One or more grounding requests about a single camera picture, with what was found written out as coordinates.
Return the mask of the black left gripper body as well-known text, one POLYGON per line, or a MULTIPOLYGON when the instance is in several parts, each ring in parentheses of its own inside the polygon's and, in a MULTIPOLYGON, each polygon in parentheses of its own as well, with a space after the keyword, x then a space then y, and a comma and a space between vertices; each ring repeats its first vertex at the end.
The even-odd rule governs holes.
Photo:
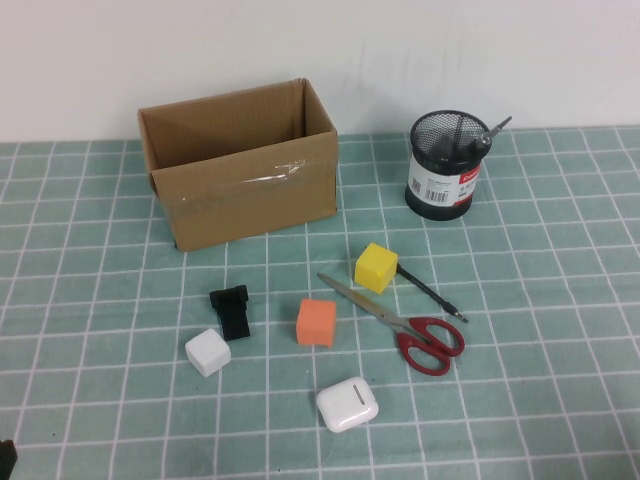
POLYGON ((9 480, 18 459, 15 444, 12 440, 0 442, 0 480, 9 480))

